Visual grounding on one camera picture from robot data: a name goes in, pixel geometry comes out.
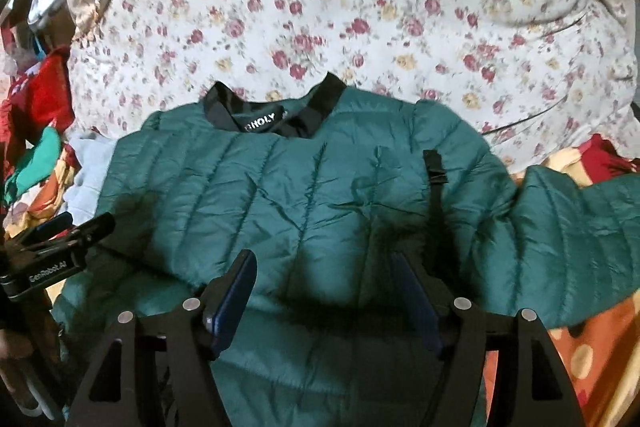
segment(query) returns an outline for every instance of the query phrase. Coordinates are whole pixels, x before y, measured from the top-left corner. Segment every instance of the silver rivet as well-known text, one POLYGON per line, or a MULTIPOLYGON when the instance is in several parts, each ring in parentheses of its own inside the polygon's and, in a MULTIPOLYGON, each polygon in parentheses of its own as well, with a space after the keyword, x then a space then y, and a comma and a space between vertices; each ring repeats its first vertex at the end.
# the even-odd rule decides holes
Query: silver rivet
POLYGON ((197 310, 200 307, 200 299, 196 299, 195 297, 191 297, 182 303, 182 307, 188 312, 192 312, 197 310))
POLYGON ((530 310, 529 308, 524 308, 520 312, 520 314, 522 315, 523 319, 529 322, 533 322, 534 320, 536 320, 536 318, 538 318, 538 314, 535 311, 530 310))
POLYGON ((131 312, 122 312, 120 315, 118 315, 118 322, 120 324, 126 324, 128 322, 131 322, 131 320, 133 319, 133 313, 131 312))
POLYGON ((464 297, 456 297, 456 299, 453 301, 453 305, 459 310, 468 310, 469 308, 471 308, 471 301, 464 297))

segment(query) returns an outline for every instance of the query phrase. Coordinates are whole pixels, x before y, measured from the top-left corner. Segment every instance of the yellow dot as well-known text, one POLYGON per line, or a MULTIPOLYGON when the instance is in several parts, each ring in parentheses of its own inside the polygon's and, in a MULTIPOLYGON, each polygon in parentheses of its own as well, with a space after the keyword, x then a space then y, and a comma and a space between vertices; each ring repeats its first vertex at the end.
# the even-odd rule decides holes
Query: yellow dot
POLYGON ((553 330, 549 330, 549 334, 555 338, 556 341, 559 341, 562 338, 562 328, 555 328, 553 330))
POLYGON ((633 296, 633 300, 634 300, 634 311, 636 312, 636 315, 640 315, 640 290, 636 290, 636 293, 634 293, 634 296, 633 296))
POLYGON ((587 378, 593 364, 593 348, 589 344, 582 344, 571 357, 571 374, 582 380, 587 378))

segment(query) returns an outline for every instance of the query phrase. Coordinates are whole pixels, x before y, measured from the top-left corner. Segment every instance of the clothing label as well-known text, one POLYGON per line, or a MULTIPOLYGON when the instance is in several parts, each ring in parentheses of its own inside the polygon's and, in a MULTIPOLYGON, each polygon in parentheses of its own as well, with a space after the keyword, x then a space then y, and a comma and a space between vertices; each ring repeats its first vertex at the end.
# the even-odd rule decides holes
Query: clothing label
POLYGON ((284 109, 282 106, 278 106, 260 116, 244 116, 236 118, 236 121, 246 132, 265 132, 281 121, 283 117, 284 109))

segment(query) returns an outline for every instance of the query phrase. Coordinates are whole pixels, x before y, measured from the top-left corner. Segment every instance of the floral bedsheet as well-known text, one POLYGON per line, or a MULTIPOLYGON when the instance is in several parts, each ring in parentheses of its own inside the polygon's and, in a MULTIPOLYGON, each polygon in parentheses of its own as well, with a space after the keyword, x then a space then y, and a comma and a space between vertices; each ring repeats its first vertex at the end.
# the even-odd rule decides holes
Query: floral bedsheet
POLYGON ((595 0, 113 0, 95 33, 72 47, 76 125, 110 137, 216 80, 276 100, 332 71, 440 100, 514 171, 594 132, 640 153, 636 59, 595 0))

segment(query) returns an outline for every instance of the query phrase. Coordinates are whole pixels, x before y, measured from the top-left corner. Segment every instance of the quilted jacket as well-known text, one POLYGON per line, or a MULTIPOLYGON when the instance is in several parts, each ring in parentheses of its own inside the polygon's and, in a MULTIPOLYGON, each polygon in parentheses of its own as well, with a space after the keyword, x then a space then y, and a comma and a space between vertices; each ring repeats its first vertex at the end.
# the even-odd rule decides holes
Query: quilted jacket
POLYGON ((388 254, 401 237, 430 250, 423 150, 446 170, 456 254, 437 264, 458 293, 552 328, 640 287, 640 176, 580 190, 532 167, 518 189, 443 105, 353 87, 314 97, 335 82, 268 104, 216 84, 121 139, 98 203, 116 231, 55 304, 70 338, 89 352, 124 309, 167 311, 249 248, 257 282, 212 365, 232 422, 418 425, 440 366, 402 320, 388 254))

